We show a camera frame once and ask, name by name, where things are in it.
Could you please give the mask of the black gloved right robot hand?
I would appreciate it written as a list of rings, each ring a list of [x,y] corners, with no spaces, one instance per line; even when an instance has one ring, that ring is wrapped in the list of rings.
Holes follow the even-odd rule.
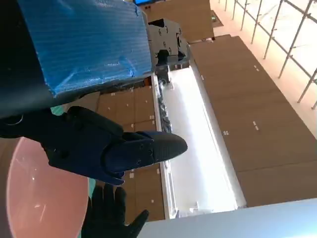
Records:
[[[134,221],[126,225],[126,192],[122,187],[113,188],[111,184],[95,186],[92,197],[88,199],[87,212],[81,229],[83,238],[136,238],[149,212],[142,211]]]

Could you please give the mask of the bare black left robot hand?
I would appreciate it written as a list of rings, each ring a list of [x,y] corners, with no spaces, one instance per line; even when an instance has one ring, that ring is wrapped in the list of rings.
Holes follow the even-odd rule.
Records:
[[[124,173],[188,146],[168,132],[124,132],[81,106],[51,108],[188,59],[179,24],[148,22],[123,0],[0,3],[0,135],[39,142],[49,165],[119,186]]]

